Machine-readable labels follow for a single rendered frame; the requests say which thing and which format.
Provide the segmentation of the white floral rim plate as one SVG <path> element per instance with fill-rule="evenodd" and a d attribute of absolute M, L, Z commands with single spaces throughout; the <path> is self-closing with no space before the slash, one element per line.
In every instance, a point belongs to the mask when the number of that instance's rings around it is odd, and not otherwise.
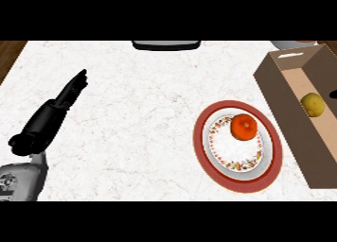
<path fill-rule="evenodd" d="M 257 123 L 251 140 L 239 141 L 230 132 L 230 121 L 238 114 L 248 114 Z M 202 126 L 202 146 L 210 165 L 221 175 L 246 182 L 261 177 L 272 164 L 272 138 L 257 116 L 238 108 L 213 112 Z"/>

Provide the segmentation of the pale grey round container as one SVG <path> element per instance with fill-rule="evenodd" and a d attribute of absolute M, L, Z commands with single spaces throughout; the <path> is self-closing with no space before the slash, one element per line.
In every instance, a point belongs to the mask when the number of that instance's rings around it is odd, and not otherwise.
<path fill-rule="evenodd" d="M 314 46 L 316 44 L 317 44 L 316 41 L 272 41 L 272 45 L 279 50 L 297 49 L 307 46 Z"/>

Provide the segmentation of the orange fruit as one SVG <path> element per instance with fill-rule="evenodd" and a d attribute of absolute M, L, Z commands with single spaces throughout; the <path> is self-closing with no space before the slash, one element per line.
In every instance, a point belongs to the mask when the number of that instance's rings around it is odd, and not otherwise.
<path fill-rule="evenodd" d="M 232 136 L 241 140 L 248 141 L 257 135 L 257 122 L 248 114 L 236 114 L 230 121 Z"/>

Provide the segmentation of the brown cardboard box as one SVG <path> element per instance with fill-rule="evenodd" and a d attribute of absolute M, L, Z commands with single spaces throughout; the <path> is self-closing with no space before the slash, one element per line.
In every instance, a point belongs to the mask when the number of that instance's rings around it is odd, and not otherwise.
<path fill-rule="evenodd" d="M 337 56 L 326 45 L 273 51 L 254 78 L 309 187 L 337 189 Z M 323 114 L 310 117 L 300 100 L 316 93 Z"/>

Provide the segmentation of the yellow lemon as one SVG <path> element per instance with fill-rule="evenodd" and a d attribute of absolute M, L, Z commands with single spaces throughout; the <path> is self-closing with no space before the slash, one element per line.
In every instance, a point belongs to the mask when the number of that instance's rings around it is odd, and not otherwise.
<path fill-rule="evenodd" d="M 323 114 L 323 98 L 316 93 L 309 93 L 300 100 L 300 104 L 310 117 Z"/>

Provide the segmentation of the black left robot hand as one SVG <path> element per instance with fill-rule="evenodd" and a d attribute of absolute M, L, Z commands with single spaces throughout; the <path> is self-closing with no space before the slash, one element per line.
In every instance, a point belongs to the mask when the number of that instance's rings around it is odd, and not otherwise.
<path fill-rule="evenodd" d="M 82 70 L 63 87 L 57 97 L 49 99 L 35 111 L 22 132 L 9 141 L 17 156 L 40 154 L 56 137 L 66 112 L 87 87 L 87 70 Z"/>

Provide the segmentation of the red oval placemat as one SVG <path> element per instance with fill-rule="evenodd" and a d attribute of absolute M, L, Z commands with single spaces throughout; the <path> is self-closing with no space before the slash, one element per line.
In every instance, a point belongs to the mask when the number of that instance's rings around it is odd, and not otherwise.
<path fill-rule="evenodd" d="M 263 128 L 267 130 L 267 136 L 270 137 L 270 140 L 272 140 L 272 158 L 270 158 L 272 163 L 269 164 L 267 170 L 263 172 L 263 174 L 255 179 L 251 179 L 246 181 L 236 180 L 221 174 L 221 172 L 217 170 L 217 168 L 211 163 L 211 160 L 208 158 L 207 151 L 202 145 L 204 125 L 207 124 L 207 120 L 213 116 L 213 114 L 217 111 L 221 111 L 223 109 L 236 109 L 238 111 L 245 111 L 249 114 L 252 114 L 257 120 L 261 122 Z M 195 156 L 196 156 L 199 165 L 207 175 L 210 176 L 210 178 L 221 187 L 239 193 L 254 193 L 261 191 L 272 185 L 278 177 L 280 166 L 282 166 L 282 145 L 280 145 L 279 136 L 269 118 L 252 106 L 249 106 L 241 101 L 233 101 L 233 100 L 223 100 L 211 104 L 202 111 L 195 121 L 193 145 L 195 145 Z"/>

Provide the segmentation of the black and grey appliance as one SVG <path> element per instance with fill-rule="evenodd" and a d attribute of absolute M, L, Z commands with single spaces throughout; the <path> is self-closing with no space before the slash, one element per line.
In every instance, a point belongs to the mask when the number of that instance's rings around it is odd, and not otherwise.
<path fill-rule="evenodd" d="M 201 41 L 133 41 L 139 50 L 149 51 L 180 51 L 199 48 Z"/>

